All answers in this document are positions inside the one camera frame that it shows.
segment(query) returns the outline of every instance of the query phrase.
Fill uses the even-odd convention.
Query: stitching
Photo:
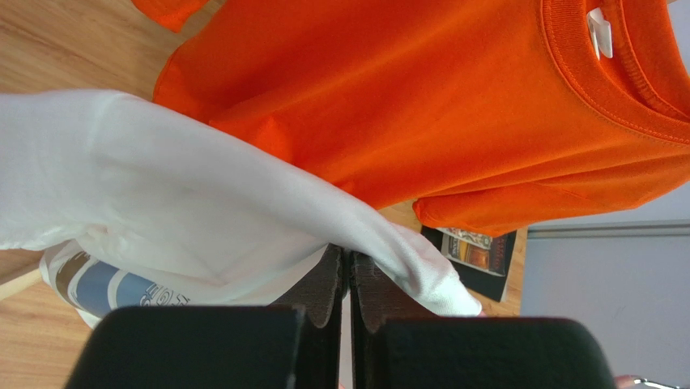
[[[552,55],[552,58],[555,59],[553,66],[559,72],[565,71],[567,73],[568,77],[563,77],[563,81],[566,82],[566,85],[568,85],[568,87],[571,90],[573,90],[573,92],[575,93],[576,96],[586,98],[586,102],[583,101],[582,99],[580,99],[580,102],[582,102],[583,105],[588,110],[596,113],[599,120],[604,118],[607,120],[607,122],[611,122],[614,125],[622,128],[623,130],[626,130],[627,132],[629,132],[635,136],[638,136],[640,138],[643,138],[642,135],[648,135],[648,136],[653,137],[652,140],[662,142],[664,144],[668,144],[668,145],[671,145],[674,147],[681,147],[681,148],[685,149],[685,146],[687,144],[690,144],[690,139],[678,138],[678,137],[675,137],[672,135],[666,135],[666,134],[658,133],[657,131],[647,130],[647,129],[644,129],[642,127],[639,127],[633,123],[630,123],[630,122],[624,120],[623,118],[619,118],[618,116],[609,112],[607,109],[603,108],[601,105],[597,104],[597,102],[594,101],[594,99],[592,99],[592,97],[577,82],[575,77],[573,77],[572,71],[568,68],[568,65],[564,62],[563,57],[561,56],[560,51],[558,50],[558,45],[551,45],[551,41],[554,40],[551,13],[545,11],[546,7],[548,6],[547,2],[549,2],[549,1],[550,0],[542,0],[541,1],[541,7],[537,10],[538,20],[542,20],[544,22],[541,24],[543,26],[543,33],[545,34],[545,36],[547,38],[546,40],[541,40],[541,43],[542,43],[542,46],[544,46],[545,49]],[[615,121],[611,120],[610,118],[603,117],[601,115],[601,113],[606,113],[610,118],[614,118],[615,120],[617,120],[619,122],[615,122]],[[632,129],[636,129],[636,130],[638,130],[644,134],[640,134],[640,132],[634,131]],[[673,142],[670,142],[670,140],[674,140],[674,141],[680,142],[682,144],[673,143]]]
[[[587,198],[587,197],[585,197],[585,196],[583,196],[583,195],[581,195],[581,194],[577,194],[577,193],[572,192],[572,191],[567,190],[567,189],[563,189],[563,188],[559,188],[559,187],[554,187],[554,186],[549,186],[549,185],[547,185],[547,184],[542,184],[542,183],[539,183],[539,182],[526,182],[526,183],[527,183],[527,184],[534,185],[534,186],[538,186],[538,187],[540,187],[540,188],[549,189],[549,190],[554,190],[554,191],[556,191],[556,192],[559,192],[559,193],[562,193],[562,194],[565,194],[565,195],[571,195],[571,196],[573,196],[573,197],[575,197],[575,198],[577,198],[577,199],[585,200],[585,201],[588,201],[588,202],[590,202],[590,203],[597,204],[597,205],[599,205],[600,207],[604,207],[604,208],[606,208],[606,209],[609,210],[609,211],[620,211],[620,208],[618,208],[618,207],[613,207],[612,205],[609,205],[609,204],[600,203],[599,201],[596,201],[596,200],[593,200],[593,199],[589,199],[589,198]]]
[[[420,219],[426,219],[426,220],[433,221],[434,224],[444,224],[444,223],[441,223],[436,217],[429,215],[429,212],[426,210],[426,207],[419,207],[419,209],[420,209],[419,216],[421,216]],[[497,235],[503,235],[504,234],[503,232],[496,230],[496,229],[487,229],[487,228],[475,227],[474,225],[469,224],[466,221],[459,221],[459,222],[454,223],[454,224],[457,224],[457,226],[454,226],[455,228],[462,228],[462,229],[465,229],[468,231],[480,232],[480,233],[483,233],[484,235],[497,236]]]
[[[626,36],[630,36],[628,33],[628,23],[625,21],[625,15],[624,15],[624,9],[623,7],[616,6],[614,3],[611,4],[611,8],[614,9],[614,12],[618,15],[618,19],[621,21],[622,26],[620,27]],[[624,67],[632,73],[631,76],[634,79],[634,83],[637,84],[637,87],[640,88],[640,93],[643,95],[643,97],[647,100],[653,101],[652,104],[658,104],[661,105],[664,109],[669,110],[679,116],[682,116],[684,120],[688,120],[688,115],[685,113],[681,112],[678,110],[676,107],[673,105],[669,104],[666,100],[664,100],[654,89],[654,86],[650,83],[649,79],[647,78],[647,74],[644,72],[642,69],[642,66],[640,65],[640,61],[637,59],[637,54],[633,49],[630,50],[625,50],[623,52],[623,57],[629,57],[627,60],[624,59]]]
[[[174,52],[172,52],[172,54],[168,58],[168,61],[165,62],[163,70],[160,71],[160,75],[158,75],[158,79],[155,81],[155,86],[153,87],[153,95],[151,96],[151,101],[155,100],[155,97],[158,96],[163,83],[166,82],[168,73],[170,72],[170,66],[173,64],[173,60],[177,56],[177,53],[180,51],[180,47],[178,47],[177,49],[175,49]]]

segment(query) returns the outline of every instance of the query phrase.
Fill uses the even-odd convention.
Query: white label tag
[[[599,53],[606,58],[613,58],[611,24],[603,18],[601,8],[587,12],[587,27],[590,29],[590,38],[597,58],[601,59]]]

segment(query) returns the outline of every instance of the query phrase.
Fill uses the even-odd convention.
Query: white wall
[[[522,315],[575,318],[613,373],[690,384],[690,237],[534,239]]]
[[[690,73],[690,2],[688,0],[674,2],[669,4],[668,10],[680,57]]]

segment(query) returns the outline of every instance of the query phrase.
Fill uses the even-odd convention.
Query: white t-shirt
[[[372,256],[436,314],[481,310],[418,233],[158,105],[113,91],[0,95],[0,128],[0,249],[75,239],[196,303],[261,305],[332,242]]]

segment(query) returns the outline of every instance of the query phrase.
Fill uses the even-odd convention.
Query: orange sleeve
[[[619,211],[538,183],[426,197],[413,208],[428,227],[456,227],[493,237],[539,221]]]
[[[161,26],[179,32],[187,19],[208,0],[132,0],[143,14]]]

